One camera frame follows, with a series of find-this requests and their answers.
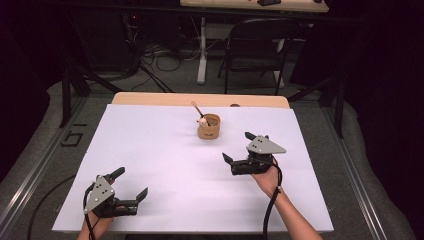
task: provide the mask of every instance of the human arm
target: human arm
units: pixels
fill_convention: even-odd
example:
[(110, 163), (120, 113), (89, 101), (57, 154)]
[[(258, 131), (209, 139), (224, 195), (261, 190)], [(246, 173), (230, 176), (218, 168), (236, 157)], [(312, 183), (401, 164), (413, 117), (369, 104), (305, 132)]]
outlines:
[[(252, 174), (261, 190), (271, 198), (277, 185), (278, 170), (270, 167), (262, 174)], [(284, 221), (292, 239), (322, 239), (312, 225), (302, 216), (302, 214), (292, 204), (286, 193), (280, 188), (274, 206)]]
[[(113, 222), (113, 218), (99, 218), (93, 212), (88, 213), (88, 218), (90, 219), (90, 225), (93, 228), (96, 240), (100, 239), (106, 233), (109, 225)], [(90, 231), (85, 220), (77, 240), (90, 240)]]

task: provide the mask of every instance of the white paper sheet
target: white paper sheet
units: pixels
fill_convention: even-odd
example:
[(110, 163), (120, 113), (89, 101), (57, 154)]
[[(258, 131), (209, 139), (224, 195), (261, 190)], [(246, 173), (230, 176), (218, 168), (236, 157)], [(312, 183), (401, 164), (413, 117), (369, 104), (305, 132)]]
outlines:
[[(291, 109), (202, 107), (221, 118), (220, 137), (197, 136), (193, 107), (108, 105), (53, 226), (74, 232), (83, 221), (84, 191), (97, 175), (119, 167), (126, 172), (113, 184), (115, 197), (147, 197), (136, 216), (115, 218), (110, 231), (127, 233), (260, 233), (269, 198), (251, 176), (233, 176), (222, 153), (247, 156), (244, 132), (269, 135), (287, 150), (275, 154), (283, 188), (318, 231), (332, 231), (309, 155)], [(286, 231), (274, 209), (269, 231)]]

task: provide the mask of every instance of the black chair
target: black chair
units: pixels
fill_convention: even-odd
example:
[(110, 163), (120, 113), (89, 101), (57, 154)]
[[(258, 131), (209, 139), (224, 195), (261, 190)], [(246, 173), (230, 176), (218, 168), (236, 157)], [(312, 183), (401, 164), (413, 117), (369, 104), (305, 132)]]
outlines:
[[(288, 46), (299, 31), (299, 24), (290, 19), (247, 19), (236, 24), (230, 32), (225, 56), (218, 77), (225, 68), (225, 94), (228, 89), (228, 72), (280, 71), (275, 95), (278, 95)], [(284, 39), (281, 50), (277, 41)]]

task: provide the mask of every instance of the table leg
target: table leg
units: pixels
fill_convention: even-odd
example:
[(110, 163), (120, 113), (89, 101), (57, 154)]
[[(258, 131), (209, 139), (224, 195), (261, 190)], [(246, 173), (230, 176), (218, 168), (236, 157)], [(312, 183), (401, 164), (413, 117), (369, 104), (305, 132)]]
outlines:
[(206, 26), (205, 18), (202, 17), (202, 24), (200, 28), (200, 63), (199, 72), (197, 74), (197, 83), (205, 84), (206, 81)]
[[(283, 45), (284, 45), (284, 39), (280, 39), (278, 41), (277, 51), (280, 51), (283, 48)], [(278, 81), (278, 75), (279, 74), (280, 74), (280, 71), (274, 71), (275, 82)], [(280, 88), (283, 88), (283, 87), (284, 87), (284, 81), (283, 81), (283, 78), (281, 78)]]

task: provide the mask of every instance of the wooden table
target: wooden table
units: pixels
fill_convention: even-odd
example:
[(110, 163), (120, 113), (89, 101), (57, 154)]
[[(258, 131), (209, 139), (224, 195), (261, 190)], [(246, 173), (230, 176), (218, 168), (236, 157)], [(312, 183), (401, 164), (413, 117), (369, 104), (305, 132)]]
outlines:
[(290, 108), (285, 97), (227, 95), (227, 94), (184, 94), (184, 93), (134, 93), (120, 92), (112, 104), (190, 106), (195, 101), (199, 107), (225, 107), (238, 104), (243, 107)]
[[(231, 8), (231, 9), (248, 9), (248, 10), (261, 10), (261, 11), (294, 11), (294, 12), (315, 12), (326, 13), (328, 6), (325, 2), (315, 3), (313, 0), (283, 0), (280, 4), (269, 6), (261, 6), (256, 0), (180, 0), (181, 6), (187, 7), (200, 7), (200, 8)], [(232, 25), (228, 24), (211, 24), (208, 26), (206, 19), (202, 17), (201, 22), (201, 49), (200, 49), (200, 63), (199, 72), (197, 75), (197, 83), (204, 84), (206, 81), (206, 39), (215, 38), (223, 39), (228, 36), (231, 31)], [(274, 72), (275, 77), (278, 77), (278, 72)]]

